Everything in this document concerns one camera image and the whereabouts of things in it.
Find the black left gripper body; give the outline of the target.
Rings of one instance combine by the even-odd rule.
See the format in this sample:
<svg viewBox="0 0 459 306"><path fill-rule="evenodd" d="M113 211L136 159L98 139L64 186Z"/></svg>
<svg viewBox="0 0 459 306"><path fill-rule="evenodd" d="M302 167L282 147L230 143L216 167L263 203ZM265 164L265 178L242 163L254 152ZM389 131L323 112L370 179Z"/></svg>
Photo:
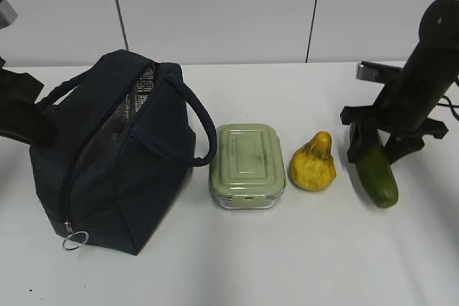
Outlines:
<svg viewBox="0 0 459 306"><path fill-rule="evenodd" d="M19 73L5 69L1 58L1 111L16 107L38 110L36 100L44 84L27 72Z"/></svg>

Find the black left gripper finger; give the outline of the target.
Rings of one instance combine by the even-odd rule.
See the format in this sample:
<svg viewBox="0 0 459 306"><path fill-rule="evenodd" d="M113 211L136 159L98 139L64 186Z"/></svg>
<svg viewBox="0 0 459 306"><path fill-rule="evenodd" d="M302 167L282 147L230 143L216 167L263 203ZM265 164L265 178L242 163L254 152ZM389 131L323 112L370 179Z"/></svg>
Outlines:
<svg viewBox="0 0 459 306"><path fill-rule="evenodd" d="M50 146L56 140L56 127L35 104L15 100L1 106L1 137Z"/></svg>

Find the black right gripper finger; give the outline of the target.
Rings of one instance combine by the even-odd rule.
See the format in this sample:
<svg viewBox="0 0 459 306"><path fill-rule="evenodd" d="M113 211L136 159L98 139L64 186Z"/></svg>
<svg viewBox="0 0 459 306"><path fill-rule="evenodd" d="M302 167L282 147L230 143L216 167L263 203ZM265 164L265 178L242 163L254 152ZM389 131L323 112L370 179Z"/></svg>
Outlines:
<svg viewBox="0 0 459 306"><path fill-rule="evenodd" d="M425 142L422 138L399 138L391 135L385 145L385 153L390 164L399 159L422 150Z"/></svg>
<svg viewBox="0 0 459 306"><path fill-rule="evenodd" d="M352 122L349 130L349 149L347 158L357 163L366 153L377 145L377 129L358 122Z"/></svg>

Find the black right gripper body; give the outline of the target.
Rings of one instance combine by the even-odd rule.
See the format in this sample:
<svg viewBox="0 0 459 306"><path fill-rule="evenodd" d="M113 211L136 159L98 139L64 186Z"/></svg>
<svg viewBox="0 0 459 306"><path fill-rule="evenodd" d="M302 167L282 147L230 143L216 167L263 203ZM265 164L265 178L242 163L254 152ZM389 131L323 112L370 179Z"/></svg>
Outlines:
<svg viewBox="0 0 459 306"><path fill-rule="evenodd" d="M442 139L448 133L444 122L433 120L425 114L414 111L403 113L402 111L384 112L374 105L350 107L345 106L340 114L341 123L350 125L359 123L370 128L383 130L400 138L415 138L431 135L436 139Z"/></svg>

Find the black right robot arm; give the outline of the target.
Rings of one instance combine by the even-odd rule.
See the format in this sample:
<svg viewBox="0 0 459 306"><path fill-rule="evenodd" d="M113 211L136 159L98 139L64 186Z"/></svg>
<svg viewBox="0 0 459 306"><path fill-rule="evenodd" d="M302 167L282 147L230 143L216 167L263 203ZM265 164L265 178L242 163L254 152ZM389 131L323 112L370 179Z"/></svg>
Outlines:
<svg viewBox="0 0 459 306"><path fill-rule="evenodd" d="M458 0L433 1L422 15L418 36L403 67L358 63L357 79L384 87L372 105L341 111L341 122L351 126L350 163L377 145L379 130L390 134L384 146L390 163L421 150L424 136L447 134L446 125L429 114L458 78Z"/></svg>

